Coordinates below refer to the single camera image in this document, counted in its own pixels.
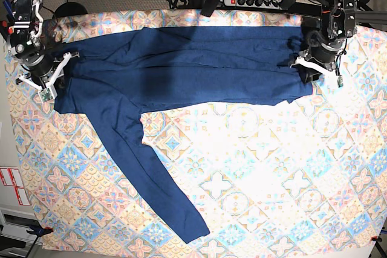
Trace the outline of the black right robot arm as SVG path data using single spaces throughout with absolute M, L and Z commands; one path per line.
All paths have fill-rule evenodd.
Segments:
M 52 33 L 44 32 L 44 19 L 40 14 L 43 0 L 12 0 L 4 1 L 3 5 L 9 20 L 2 32 L 8 53 L 27 70 L 28 81 L 46 88 L 57 67 L 53 53 L 62 45 L 50 39 Z

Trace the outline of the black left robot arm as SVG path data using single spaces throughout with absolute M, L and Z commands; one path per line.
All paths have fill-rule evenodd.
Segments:
M 315 27 L 303 26 L 307 48 L 299 52 L 294 66 L 303 83 L 324 76 L 334 87 L 342 87 L 340 61 L 348 39 L 356 32 L 355 0 L 318 0 L 321 16 Z

